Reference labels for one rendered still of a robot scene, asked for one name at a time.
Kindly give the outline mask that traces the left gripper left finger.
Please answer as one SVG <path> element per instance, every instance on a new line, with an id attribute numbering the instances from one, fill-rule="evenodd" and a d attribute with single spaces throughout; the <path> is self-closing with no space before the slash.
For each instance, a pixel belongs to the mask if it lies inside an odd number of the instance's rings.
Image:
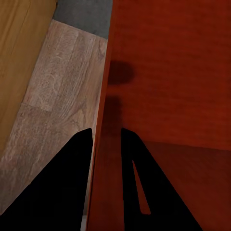
<path id="1" fill-rule="evenodd" d="M 80 231 L 93 147 L 76 133 L 0 216 L 0 231 Z"/>

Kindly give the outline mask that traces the storage box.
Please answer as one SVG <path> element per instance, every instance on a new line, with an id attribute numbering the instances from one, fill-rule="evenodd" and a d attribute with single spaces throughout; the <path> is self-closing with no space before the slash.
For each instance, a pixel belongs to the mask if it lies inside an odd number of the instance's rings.
<path id="1" fill-rule="evenodd" d="M 125 231 L 122 128 L 203 231 L 231 231 L 231 0 L 113 0 L 85 231 Z"/>

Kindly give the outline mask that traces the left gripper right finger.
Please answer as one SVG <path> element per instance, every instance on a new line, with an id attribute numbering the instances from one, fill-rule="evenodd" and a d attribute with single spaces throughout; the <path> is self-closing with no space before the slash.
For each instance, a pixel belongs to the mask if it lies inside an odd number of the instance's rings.
<path id="1" fill-rule="evenodd" d="M 203 231 L 139 135 L 121 129 L 125 231 Z M 151 215 L 140 210 L 133 162 Z"/>

